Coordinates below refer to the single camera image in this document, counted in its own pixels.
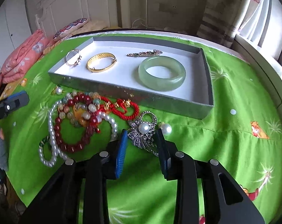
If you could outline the grey gloved hand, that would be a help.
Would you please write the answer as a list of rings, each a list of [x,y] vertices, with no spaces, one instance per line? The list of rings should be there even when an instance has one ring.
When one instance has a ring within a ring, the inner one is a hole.
[[[4,138],[0,137],[0,169],[8,171],[8,148]]]

